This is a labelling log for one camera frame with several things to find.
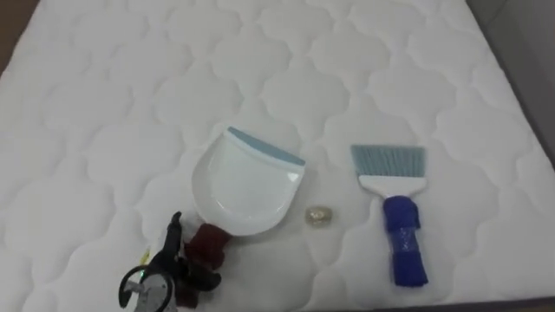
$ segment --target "gray bristles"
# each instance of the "gray bristles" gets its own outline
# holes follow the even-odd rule
[[[423,177],[426,150],[418,146],[350,147],[358,175]]]

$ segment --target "quilted mattress cover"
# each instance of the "quilted mattress cover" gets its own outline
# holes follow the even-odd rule
[[[169,217],[194,223],[192,169],[228,125],[307,173],[198,310],[555,293],[555,174],[463,1],[42,0],[0,81],[0,310],[119,311]],[[427,148],[426,287],[390,282],[352,143]],[[304,223],[313,205],[329,227]]]

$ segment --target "blue brush handle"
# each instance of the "blue brush handle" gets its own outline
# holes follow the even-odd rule
[[[418,207],[406,196],[394,196],[383,202],[386,230],[393,250],[395,285],[421,287],[428,283],[415,231],[420,229]]]

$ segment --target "white dustpan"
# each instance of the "white dustpan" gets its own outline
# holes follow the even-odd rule
[[[199,215],[233,236],[269,230],[289,209],[304,160],[229,127],[193,171]]]

